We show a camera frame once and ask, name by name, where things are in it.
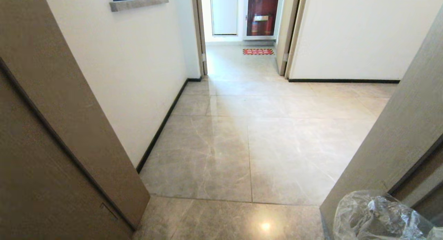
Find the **fire extinguisher cabinet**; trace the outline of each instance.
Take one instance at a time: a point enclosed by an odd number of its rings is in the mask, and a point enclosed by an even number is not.
[[[274,40],[283,0],[245,0],[244,40]]]

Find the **white door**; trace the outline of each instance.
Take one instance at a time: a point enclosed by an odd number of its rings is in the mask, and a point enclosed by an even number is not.
[[[211,0],[212,33],[237,35],[237,0]]]

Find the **cabinet door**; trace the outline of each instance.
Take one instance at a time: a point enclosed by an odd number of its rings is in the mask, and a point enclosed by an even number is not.
[[[212,33],[237,35],[237,0],[211,0]]]
[[[0,239],[130,239],[2,67],[0,111]]]
[[[276,39],[282,0],[245,0],[243,39]]]

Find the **wall shelf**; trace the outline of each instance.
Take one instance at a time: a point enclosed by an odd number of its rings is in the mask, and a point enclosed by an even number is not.
[[[169,3],[169,0],[125,0],[117,2],[109,2],[112,12],[124,11],[151,5],[159,5]]]

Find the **floor tile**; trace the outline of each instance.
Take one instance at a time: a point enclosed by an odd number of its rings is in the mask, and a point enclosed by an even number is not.
[[[289,83],[278,75],[275,55],[243,55],[247,47],[252,46],[207,47],[209,75],[187,84],[141,172],[151,194],[320,205],[397,86]],[[276,235],[245,223],[255,206],[272,206],[174,201],[151,211],[164,224],[145,228],[150,233],[144,235],[316,239],[298,235],[303,228],[291,223],[276,226],[284,232]]]
[[[141,172],[160,196],[251,201],[244,120],[171,116]]]
[[[172,114],[205,115],[209,106],[209,95],[181,95]]]
[[[133,240],[171,239],[192,203],[191,199],[151,196]]]
[[[217,95],[211,96],[208,116],[286,117],[278,96]]]
[[[350,118],[376,117],[354,97],[287,97],[283,100],[287,117],[295,118]]]
[[[398,84],[388,83],[350,83],[360,97],[390,98]]]
[[[152,197],[141,225],[133,240],[324,239],[314,206]]]
[[[284,161],[251,159],[253,202],[279,205],[321,205],[335,180],[293,150],[273,152]]]
[[[253,202],[320,205],[356,151],[332,119],[248,125]]]
[[[335,120],[351,143],[359,147],[375,123],[375,120]]]
[[[359,96],[359,94],[348,83],[311,82],[309,85],[318,96]]]
[[[215,95],[209,82],[188,82],[183,90],[184,95]]]
[[[367,107],[376,117],[381,114],[381,111],[388,103],[389,98],[374,98],[374,97],[358,97],[359,101]]]
[[[314,96],[307,83],[288,85],[284,82],[214,82],[217,95],[290,95]]]

